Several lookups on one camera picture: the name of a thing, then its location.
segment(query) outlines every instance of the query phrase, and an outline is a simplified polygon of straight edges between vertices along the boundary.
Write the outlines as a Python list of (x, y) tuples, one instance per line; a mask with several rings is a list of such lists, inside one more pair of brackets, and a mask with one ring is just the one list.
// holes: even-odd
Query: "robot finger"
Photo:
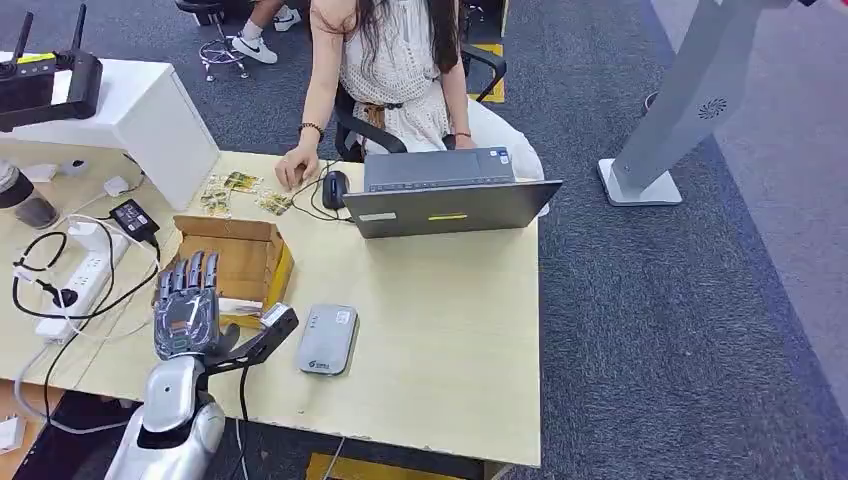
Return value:
[(212, 252), (206, 257), (206, 278), (204, 288), (214, 288), (218, 280), (218, 252)]
[(173, 279), (173, 275), (174, 272), (166, 270), (159, 276), (159, 292), (156, 296), (157, 299), (161, 301), (168, 299), (168, 295), (171, 294), (171, 281)]
[(200, 286), (200, 265), (203, 263), (203, 250), (194, 252), (191, 256), (190, 270), (188, 274), (188, 288)]
[(174, 267), (174, 278), (171, 282), (171, 291), (177, 292), (185, 289), (185, 267), (186, 261), (180, 260)]

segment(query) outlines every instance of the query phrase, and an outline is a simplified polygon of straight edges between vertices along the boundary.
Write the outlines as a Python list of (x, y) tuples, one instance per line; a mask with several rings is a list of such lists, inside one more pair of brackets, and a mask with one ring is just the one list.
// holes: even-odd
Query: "white device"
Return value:
[(307, 373), (338, 375), (347, 367), (356, 310), (344, 305), (314, 305), (303, 327), (295, 363)]
[(611, 204), (682, 201), (668, 170), (739, 108), (760, 15), (793, 1), (700, 0), (650, 111), (618, 157), (598, 163)]
[[(62, 287), (73, 290), (78, 295), (76, 301), (66, 307), (66, 311), (68, 316), (85, 315), (89, 313), (109, 279), (109, 240), (106, 232), (98, 224), (91, 222), (77, 222), (68, 228), (68, 235), (88, 250), (88, 254)], [(122, 235), (111, 237), (117, 266), (129, 248), (129, 242)], [(62, 309), (51, 303), (46, 313), (62, 315)], [(64, 343), (73, 333), (73, 329), (64, 318), (42, 318), (35, 327), (35, 333), (49, 341)]]
[(0, 422), (0, 455), (21, 448), (25, 431), (26, 421), (21, 417), (7, 418)]

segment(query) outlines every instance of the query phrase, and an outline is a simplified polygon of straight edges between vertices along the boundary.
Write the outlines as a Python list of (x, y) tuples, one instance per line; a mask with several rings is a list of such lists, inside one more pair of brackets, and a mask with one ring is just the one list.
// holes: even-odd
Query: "cable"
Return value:
[[(239, 381), (239, 402), (241, 402), (241, 416), (244, 418), (244, 424), (242, 425), (242, 427), (246, 427), (247, 422), (248, 422), (248, 420), (247, 420), (247, 402), (244, 399), (244, 383), (247, 380), (247, 369), (249, 369), (249, 368), (250, 368), (250, 365), (247, 365), (247, 366), (244, 367), (244, 370), (241, 371), (241, 381)], [(244, 438), (245, 441), (242, 442), (242, 445), (241, 445), (241, 455), (239, 455), (239, 459), (236, 462), (236, 465), (233, 468), (233, 471), (230, 472), (230, 480), (233, 480), (234, 478), (236, 478), (236, 472), (238, 471), (238, 467), (242, 463), (242, 461), (244, 460), (245, 445), (247, 445), (247, 436), (246, 435), (243, 435), (243, 436), (245, 437)], [(245, 478), (245, 480), (247, 480), (247, 467), (245, 467), (245, 469), (244, 469), (244, 478)]]
[[(236, 417), (236, 443), (239, 444), (239, 450), (244, 451), (244, 446), (241, 444), (241, 435), (239, 434), (239, 419)], [(250, 480), (247, 477), (247, 462), (244, 461), (244, 455), (241, 457), (241, 473), (244, 474), (244, 480)]]
[[(34, 312), (34, 311), (32, 311), (32, 310), (30, 310), (30, 309), (28, 309), (28, 308), (24, 307), (23, 305), (21, 305), (20, 299), (18, 298), (18, 284), (19, 284), (19, 279), (18, 279), (18, 277), (17, 277), (17, 276), (15, 276), (15, 278), (12, 280), (12, 303), (14, 303), (15, 307), (17, 307), (17, 309), (18, 309), (18, 310), (20, 310), (20, 311), (22, 311), (22, 312), (24, 312), (24, 313), (26, 313), (26, 314), (32, 315), (32, 316), (34, 316), (34, 317), (38, 317), (38, 318), (64, 318), (64, 319), (66, 319), (66, 320), (89, 320), (89, 319), (92, 319), (92, 318), (94, 318), (94, 317), (97, 317), (97, 316), (103, 315), (104, 313), (106, 313), (106, 312), (108, 312), (108, 311), (112, 310), (112, 309), (113, 309), (113, 308), (115, 308), (118, 304), (120, 304), (121, 302), (123, 302), (124, 300), (126, 300), (127, 298), (129, 298), (131, 295), (135, 294), (137, 291), (139, 291), (139, 290), (140, 290), (142, 287), (144, 287), (145, 285), (147, 285), (147, 284), (148, 284), (151, 280), (153, 280), (153, 279), (156, 277), (156, 275), (158, 275), (158, 274), (159, 274), (159, 270), (160, 270), (160, 268), (161, 268), (161, 265), (159, 264), (159, 259), (160, 259), (160, 257), (161, 257), (161, 251), (159, 250), (159, 244), (158, 244), (158, 242), (156, 242), (155, 237), (154, 237), (154, 238), (151, 238), (151, 239), (148, 239), (148, 241), (149, 241), (149, 242), (153, 245), (153, 247), (155, 248), (155, 252), (151, 252), (151, 251), (150, 251), (150, 249), (149, 249), (149, 248), (147, 248), (147, 247), (145, 247), (144, 245), (142, 245), (142, 244), (141, 244), (141, 242), (139, 242), (138, 240), (136, 240), (136, 239), (134, 239), (134, 238), (130, 237), (130, 236), (129, 236), (129, 235), (127, 235), (127, 234), (126, 234), (123, 230), (119, 230), (118, 228), (113, 227), (112, 225), (110, 225), (110, 224), (108, 224), (108, 223), (103, 223), (102, 221), (97, 220), (97, 219), (95, 219), (95, 218), (89, 217), (89, 216), (87, 216), (87, 215), (80, 215), (80, 214), (71, 214), (71, 215), (68, 215), (68, 216), (67, 216), (67, 217), (65, 217), (65, 218), (67, 219), (67, 218), (71, 218), (71, 217), (84, 218), (84, 219), (86, 219), (86, 220), (93, 221), (93, 222), (95, 222), (95, 223), (98, 223), (98, 224), (100, 224), (100, 225), (105, 226), (106, 228), (108, 228), (108, 229), (110, 229), (110, 230), (112, 230), (112, 231), (114, 231), (114, 232), (118, 233), (119, 235), (123, 235), (123, 236), (124, 236), (124, 237), (126, 237), (126, 238), (130, 241), (130, 242), (132, 242), (132, 243), (134, 243), (135, 245), (137, 245), (139, 248), (142, 248), (142, 249), (147, 250), (148, 252), (150, 252), (150, 253), (151, 253), (151, 255), (153, 255), (153, 256), (154, 256), (154, 259), (155, 259), (154, 261), (155, 261), (156, 268), (154, 268), (154, 269), (153, 269), (153, 273), (151, 273), (149, 276), (147, 276), (146, 278), (144, 278), (144, 280), (142, 280), (140, 283), (138, 283), (135, 287), (131, 288), (131, 289), (130, 289), (130, 290), (128, 290), (126, 293), (124, 293), (123, 295), (121, 295), (121, 296), (120, 296), (117, 300), (113, 301), (112, 303), (110, 303), (109, 305), (107, 305), (107, 306), (105, 306), (105, 307), (102, 307), (102, 308), (100, 308), (100, 309), (96, 309), (94, 312), (92, 312), (92, 313), (90, 313), (90, 314), (88, 314), (88, 315), (70, 315), (70, 316), (67, 316), (67, 315), (49, 315), (49, 314), (45, 314), (45, 313)], [(28, 254), (29, 254), (29, 252), (32, 250), (32, 248), (31, 248), (31, 247), (32, 247), (32, 245), (30, 245), (29, 247), (27, 247), (27, 249), (24, 251), (24, 254), (21, 256), (20, 260), (18, 261), (18, 263), (19, 263), (19, 264), (25, 264), (25, 261), (26, 261), (27, 255), (28, 255)]]
[[(80, 210), (82, 210), (83, 208), (85, 208), (85, 207), (87, 207), (87, 206), (91, 205), (92, 203), (94, 203), (94, 202), (96, 202), (96, 201), (100, 200), (101, 198), (106, 198), (106, 192), (100, 192), (100, 194), (99, 194), (99, 195), (97, 195), (96, 197), (92, 198), (91, 200), (89, 200), (89, 201), (87, 201), (87, 202), (83, 203), (82, 205), (80, 205), (79, 207), (77, 207), (77, 208), (75, 208), (75, 209), (71, 210), (70, 212), (66, 213), (66, 214), (65, 214), (65, 218), (70, 217), (71, 215), (73, 215), (73, 214), (75, 214), (75, 213), (79, 212), (79, 211), (80, 211)], [(56, 222), (56, 224), (54, 224), (54, 225), (53, 225), (53, 227), (51, 228), (51, 230), (52, 230), (53, 228), (56, 228), (57, 226), (59, 226), (61, 223), (62, 223), (62, 222)]]
[(333, 465), (336, 464), (336, 460), (339, 458), (339, 453), (341, 453), (341, 451), (342, 451), (342, 446), (344, 445), (344, 439), (345, 439), (345, 437), (342, 437), (342, 441), (339, 442), (339, 447), (336, 448), (336, 454), (333, 455), (333, 459), (330, 460), (330, 466), (327, 467), (327, 473), (324, 474), (324, 478), (322, 478), (321, 480), (327, 480), (328, 478), (330, 478), (330, 473), (332, 473), (332, 471), (333, 471)]
[[(100, 228), (103, 229), (104, 232), (106, 232), (106, 237), (109, 240), (109, 261), (110, 261), (110, 267), (112, 269), (112, 275), (110, 277), (111, 282), (110, 282), (110, 285), (109, 285), (109, 289), (106, 292), (106, 296), (103, 297), (103, 300), (101, 300), (100, 303), (97, 305), (97, 307), (95, 307), (95, 309), (94, 309), (95, 311), (98, 310), (103, 305), (103, 302), (105, 302), (107, 298), (109, 298), (109, 295), (111, 295), (112, 289), (115, 286), (115, 246), (112, 243), (112, 235), (110, 235), (109, 231), (106, 229), (106, 227), (105, 227), (106, 224), (98, 222), (98, 225), (100, 226)], [(157, 256), (156, 265), (158, 266), (159, 254), (157, 253), (156, 256)], [(49, 276), (51, 276), (51, 281), (54, 281), (53, 278), (52, 278), (52, 271), (48, 270), (47, 274)], [(81, 335), (83, 337), (90, 338), (92, 340), (99, 340), (99, 341), (103, 341), (103, 342), (108, 342), (108, 341), (112, 341), (112, 340), (119, 340), (121, 338), (126, 338), (126, 337), (136, 333), (137, 331), (144, 328), (148, 323), (150, 323), (150, 321), (143, 322), (142, 324), (140, 324), (139, 326), (130, 330), (129, 332), (122, 333), (120, 335), (111, 335), (111, 334), (106, 335), (106, 336), (90, 335), (90, 334), (87, 334), (87, 333), (83, 333), (82, 328), (77, 327), (76, 322), (71, 321), (71, 319), (68, 317), (68, 310), (65, 307), (64, 299), (62, 298), (61, 295), (59, 295), (58, 298), (59, 298), (59, 307), (62, 309), (62, 315), (65, 318), (65, 320), (68, 322), (68, 326), (70, 326), (71, 330), (73, 330), (74, 333), (75, 333), (74, 338), (76, 338), (77, 335)]]
[[(112, 294), (112, 290), (115, 288), (115, 246), (112, 243), (112, 235), (109, 234), (109, 230), (106, 230), (106, 227), (104, 227), (102, 224), (100, 224), (99, 227), (103, 229), (103, 231), (106, 233), (106, 237), (109, 239), (110, 276), (109, 276), (109, 288), (106, 289), (106, 295), (104, 295), (103, 298), (100, 300), (100, 302), (97, 304), (97, 306), (94, 307), (95, 310), (97, 310), (98, 308), (103, 306), (103, 304), (106, 302), (106, 299), (109, 298), (109, 295)], [(64, 309), (65, 308), (65, 302), (62, 299), (62, 296), (59, 295), (58, 298), (59, 298), (59, 304), (62, 305), (62, 308)], [(91, 320), (86, 320), (82, 324), (82, 326), (80, 327), (80, 331), (82, 331), (86, 326), (88, 326), (88, 322), (90, 322), (90, 321)], [(71, 325), (72, 327), (74, 326), (73, 322), (71, 322), (70, 320), (68, 320), (68, 324)], [(71, 338), (68, 339), (68, 341), (65, 342), (64, 345), (62, 345), (62, 349), (59, 350), (59, 353), (56, 355), (56, 358), (54, 358), (53, 362), (50, 363), (50, 368), (47, 369), (47, 375), (44, 376), (44, 384), (42, 385), (42, 393), (44, 395), (44, 416), (47, 419), (47, 425), (50, 425), (50, 422), (51, 422), (51, 420), (50, 420), (50, 400), (47, 398), (47, 386), (50, 384), (50, 375), (53, 373), (53, 369), (56, 367), (56, 364), (59, 362), (59, 358), (62, 356), (63, 353), (65, 353), (65, 350), (68, 349), (68, 347), (71, 345), (71, 343), (74, 342), (74, 340), (76, 340), (76, 338), (77, 338), (77, 334), (74, 333), (74, 335), (71, 336)]]
[[(312, 217), (316, 220), (321, 220), (322, 222), (348, 222), (348, 223), (353, 223), (353, 219), (351, 219), (350, 217), (339, 218), (339, 212), (336, 212), (336, 215), (332, 216), (329, 213), (321, 210), (320, 208), (318, 208), (315, 205), (315, 194), (318, 193), (318, 189), (320, 188), (320, 186), (318, 184), (322, 180), (324, 180), (324, 178), (327, 176), (327, 173), (330, 172), (330, 167), (332, 167), (333, 165), (335, 165), (337, 163), (339, 163), (339, 160), (335, 160), (333, 162), (328, 162), (326, 165), (324, 165), (323, 168), (321, 168), (317, 179), (307, 183), (306, 185), (301, 187), (300, 190), (294, 192), (294, 194), (292, 194), (292, 196), (291, 196), (292, 208), (294, 208), (295, 210), (297, 210), (299, 212), (303, 212), (303, 213), (309, 215), (310, 217)], [(309, 210), (306, 210), (305, 208), (301, 208), (296, 203), (294, 203), (295, 197), (297, 197), (300, 193), (302, 193), (304, 190), (306, 190), (307, 188), (309, 188), (313, 185), (315, 186), (315, 189), (312, 191), (312, 196), (309, 199), (309, 203), (312, 205), (312, 208), (315, 210), (315, 212), (317, 212), (320, 215), (323, 215), (323, 217), (315, 215), (315, 213), (310, 212)]]
[[(41, 358), (41, 356), (44, 355), (44, 353), (46, 351), (47, 351), (47, 345), (44, 345), (44, 347), (41, 350), (39, 350), (31, 359), (29, 359), (29, 361), (27, 361), (27, 363), (24, 365), (24, 368), (22, 368), (20, 373), (18, 373), (17, 377), (15, 377), (15, 388), (14, 388), (15, 400), (18, 401), (18, 405), (20, 405), (30, 415), (33, 415), (33, 416), (36, 416), (36, 417), (41, 417), (45, 420), (47, 420), (47, 416), (45, 414), (39, 412), (38, 410), (34, 409), (32, 407), (32, 405), (27, 403), (26, 399), (24, 399), (23, 395), (21, 394), (21, 384), (23, 383), (23, 379), (26, 376), (26, 372), (28, 372), (29, 369), (32, 368), (32, 365), (36, 361), (38, 361), (38, 359)], [(59, 423), (55, 420), (51, 420), (51, 425), (55, 426), (59, 430), (62, 430), (63, 432), (72, 433), (74, 435), (85, 435), (85, 434), (88, 434), (88, 433), (102, 432), (103, 430), (110, 430), (112, 428), (123, 427), (123, 426), (127, 425), (128, 423), (129, 422), (122, 422), (122, 423), (115, 423), (115, 424), (111, 424), (111, 425), (103, 425), (102, 427), (77, 429), (77, 428), (72, 428), (72, 427), (68, 427), (66, 425), (63, 425), (63, 424), (61, 424), (61, 423)]]

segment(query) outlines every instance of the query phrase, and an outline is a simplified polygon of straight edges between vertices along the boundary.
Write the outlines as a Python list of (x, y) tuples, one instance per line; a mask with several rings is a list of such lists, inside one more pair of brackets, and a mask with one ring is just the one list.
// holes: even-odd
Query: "sneaker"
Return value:
[(278, 32), (286, 32), (288, 29), (297, 23), (300, 23), (300, 12), (296, 9), (283, 6), (274, 16), (274, 30)]
[(262, 37), (255, 40), (247, 40), (239, 32), (233, 38), (233, 48), (262, 63), (277, 63), (277, 54), (268, 50), (268, 47), (265, 46), (265, 40), (262, 40)]

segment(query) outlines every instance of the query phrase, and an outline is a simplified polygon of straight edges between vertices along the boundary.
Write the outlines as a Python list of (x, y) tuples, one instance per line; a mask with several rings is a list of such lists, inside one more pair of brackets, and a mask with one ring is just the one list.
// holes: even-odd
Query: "computer mouse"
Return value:
[(324, 208), (330, 210), (344, 208), (342, 196), (347, 193), (347, 189), (350, 187), (350, 181), (348, 181), (347, 175), (333, 170), (324, 177), (323, 186), (324, 191), (321, 195), (321, 201), (324, 204)]

